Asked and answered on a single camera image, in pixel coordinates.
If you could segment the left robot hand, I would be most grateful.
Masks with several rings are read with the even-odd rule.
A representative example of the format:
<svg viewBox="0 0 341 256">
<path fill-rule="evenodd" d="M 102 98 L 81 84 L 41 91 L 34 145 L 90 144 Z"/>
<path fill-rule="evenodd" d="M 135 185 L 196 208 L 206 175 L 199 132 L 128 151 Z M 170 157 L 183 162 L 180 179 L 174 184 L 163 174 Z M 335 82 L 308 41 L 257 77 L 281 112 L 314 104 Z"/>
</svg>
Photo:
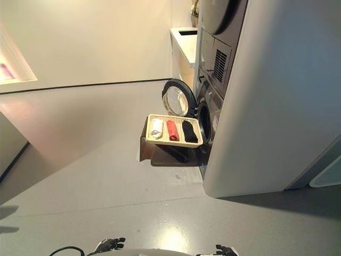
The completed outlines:
<svg viewBox="0 0 341 256">
<path fill-rule="evenodd" d="M 108 252 L 113 250 L 120 250 L 124 247 L 126 238 L 106 238 L 102 240 L 95 248 L 95 253 Z"/>
</svg>

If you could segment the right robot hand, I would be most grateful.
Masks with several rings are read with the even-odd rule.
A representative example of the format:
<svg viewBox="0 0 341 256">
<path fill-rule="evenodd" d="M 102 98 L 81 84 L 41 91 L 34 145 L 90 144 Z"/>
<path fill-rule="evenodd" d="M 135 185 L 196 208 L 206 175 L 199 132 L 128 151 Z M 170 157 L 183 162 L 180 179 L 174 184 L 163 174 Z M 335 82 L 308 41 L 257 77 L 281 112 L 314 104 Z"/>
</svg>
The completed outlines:
<svg viewBox="0 0 341 256">
<path fill-rule="evenodd" d="M 213 255 L 222 256 L 237 256 L 236 251 L 232 247 L 226 247 L 221 244 L 216 244 L 216 252 Z"/>
</svg>

